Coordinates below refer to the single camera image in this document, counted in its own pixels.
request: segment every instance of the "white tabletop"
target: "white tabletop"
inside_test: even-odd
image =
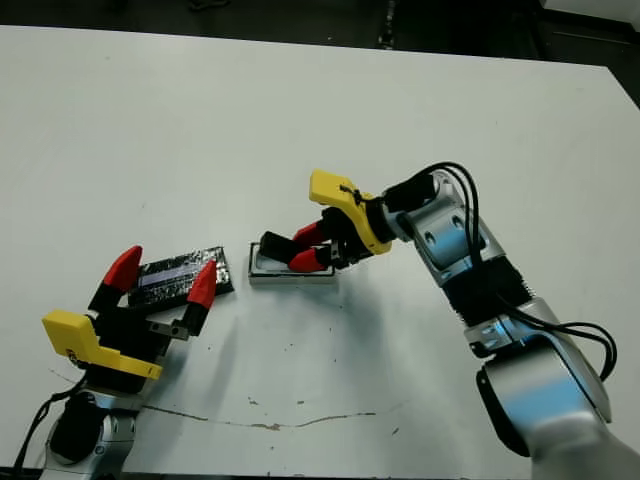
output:
[[[379,193],[441,160],[474,174],[485,221],[556,314],[616,336],[612,429],[640,449],[639,155],[640,112],[605,68],[2,27],[0,464],[79,377],[43,314],[86,311],[135,243],[147,261],[223,245],[236,292],[174,342],[147,400],[192,417],[143,410],[126,470],[526,477],[411,245],[334,287],[246,278],[249,242],[319,217],[313,168]]]

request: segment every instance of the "dark floor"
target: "dark floor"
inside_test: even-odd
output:
[[[605,65],[640,106],[640,34],[538,0],[0,0],[0,24]]]

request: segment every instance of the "yellow plastic part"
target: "yellow plastic part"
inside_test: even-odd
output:
[[[324,170],[314,170],[309,185],[309,200],[322,205],[337,207],[342,210],[356,227],[358,236],[365,247],[374,255],[381,255],[391,250],[391,242],[382,243],[371,230],[364,203],[356,205],[353,194],[340,190],[340,186],[347,187],[352,192],[356,186],[347,177],[340,177]],[[363,193],[365,199],[373,198],[370,193]]]
[[[60,355],[154,380],[162,373],[160,365],[120,355],[119,350],[100,346],[86,315],[53,310],[42,319],[42,323],[53,349]]]

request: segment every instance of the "wire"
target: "wire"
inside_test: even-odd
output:
[[[84,376],[80,379],[80,381],[76,383],[73,387],[71,387],[69,390],[66,390],[60,393],[54,393],[46,402],[44,402],[40,406],[40,408],[36,412],[36,416],[33,418],[33,421],[31,422],[31,426],[29,427],[27,436],[25,437],[24,442],[22,442],[22,446],[20,447],[20,451],[18,452],[16,461],[13,464],[14,478],[21,478],[22,467],[24,465],[24,459],[27,455],[27,447],[29,446],[31,437],[33,436],[33,433],[36,431],[36,428],[38,428],[38,425],[40,425],[40,423],[42,423],[42,421],[49,414],[49,409],[51,408],[51,405],[54,402],[64,400],[65,398],[71,397],[72,395],[75,395],[76,393],[78,393],[80,389],[84,386],[86,379],[87,379],[87,374],[85,373]]]
[[[454,162],[436,163],[427,167],[421,173],[431,173],[437,170],[443,170],[450,174],[458,182],[460,188],[462,189],[462,193],[465,199],[464,227],[467,245],[469,248],[469,257],[471,258],[472,268],[481,269],[482,254],[480,244],[480,205],[478,200],[478,189],[475,182],[473,181],[473,177],[466,168]],[[458,175],[458,172],[462,174],[467,184],[462,181],[462,178],[460,177],[460,175]],[[470,197],[472,199],[473,208],[471,208],[471,206],[469,205]],[[618,361],[618,348],[613,336],[604,327],[589,322],[568,322],[560,324],[545,322],[544,320],[540,320],[539,318],[523,312],[515,305],[510,304],[499,294],[497,294],[497,298],[503,305],[507,313],[532,328],[547,332],[564,333],[567,335],[572,335],[574,337],[586,338],[588,340],[600,343],[605,349],[605,359],[602,370],[600,372],[600,379],[602,381],[605,381],[613,372]],[[602,334],[602,336],[582,330],[577,330],[577,328],[589,328],[597,330]]]

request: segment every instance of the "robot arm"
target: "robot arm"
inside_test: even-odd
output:
[[[41,478],[119,478],[135,439],[145,383],[162,374],[156,360],[165,355],[173,339],[200,334],[215,294],[216,261],[209,260],[193,280],[181,302],[186,304],[182,318],[165,324],[148,318],[164,308],[119,306],[138,279],[141,254],[142,248],[135,246],[113,263],[89,304],[97,315],[54,310],[44,317],[54,350],[86,373],[74,388],[54,394],[38,412],[14,465],[16,478],[21,477],[33,429],[52,401],[65,398],[64,412],[47,440]]]
[[[502,442],[532,458],[533,478],[637,478],[640,456],[606,427],[611,410],[602,380],[615,363],[614,344],[601,379],[568,335],[581,325],[561,325],[529,291],[475,214],[475,188],[461,197],[461,171],[437,164],[373,197],[316,170],[310,198],[329,205],[322,220],[293,241],[267,232],[260,251],[312,271],[385,253],[396,238],[412,241],[465,323],[472,352],[488,359],[476,377],[480,395]],[[318,246],[325,240],[331,245]]]

